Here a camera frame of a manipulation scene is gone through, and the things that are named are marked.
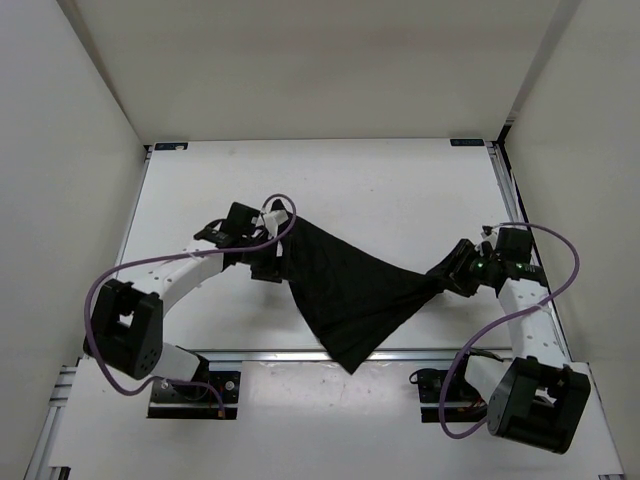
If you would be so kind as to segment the black pleated skirt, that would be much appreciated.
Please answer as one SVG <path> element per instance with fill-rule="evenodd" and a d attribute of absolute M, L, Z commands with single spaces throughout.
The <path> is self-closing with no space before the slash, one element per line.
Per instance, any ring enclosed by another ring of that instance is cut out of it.
<path fill-rule="evenodd" d="M 424 273 L 376 258 L 298 216 L 283 239 L 278 282 L 329 357 L 347 373 L 446 290 L 454 257 Z"/>

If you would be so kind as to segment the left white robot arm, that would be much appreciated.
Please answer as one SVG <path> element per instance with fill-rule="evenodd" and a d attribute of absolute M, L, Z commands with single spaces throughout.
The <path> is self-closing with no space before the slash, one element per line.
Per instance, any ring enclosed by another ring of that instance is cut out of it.
<path fill-rule="evenodd" d="M 268 253 L 285 235 L 262 231 L 229 246 L 192 240 L 178 254 L 135 260 L 102 274 L 85 299 L 85 352 L 107 382 L 134 396 L 166 380 L 188 400 L 206 395 L 210 377 L 200 355 L 163 340 L 165 315 L 187 294 L 247 255 Z"/>

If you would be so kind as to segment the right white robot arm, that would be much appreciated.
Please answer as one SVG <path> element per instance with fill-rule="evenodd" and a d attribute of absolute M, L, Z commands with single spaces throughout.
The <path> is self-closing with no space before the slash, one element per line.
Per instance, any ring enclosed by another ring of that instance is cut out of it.
<path fill-rule="evenodd" d="M 460 399 L 479 394 L 486 406 L 482 425 L 496 437 L 564 454 L 569 449 L 591 384 L 562 350 L 548 308 L 554 295 L 542 267 L 532 264 L 524 243 L 508 240 L 475 246 L 462 240 L 445 269 L 448 289 L 469 297 L 493 289 L 504 312 L 511 360 L 474 350 L 477 332 L 456 355 L 442 383 L 438 419 L 446 421 L 448 390 Z"/>

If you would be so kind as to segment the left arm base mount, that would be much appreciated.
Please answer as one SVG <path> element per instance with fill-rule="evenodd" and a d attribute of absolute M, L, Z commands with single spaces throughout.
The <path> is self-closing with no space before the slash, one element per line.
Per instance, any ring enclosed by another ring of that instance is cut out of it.
<path fill-rule="evenodd" d="M 147 407 L 150 419 L 236 420 L 238 415 L 241 372 L 239 370 L 210 370 L 208 383 L 218 398 L 204 387 L 174 386 L 167 381 L 152 385 Z"/>

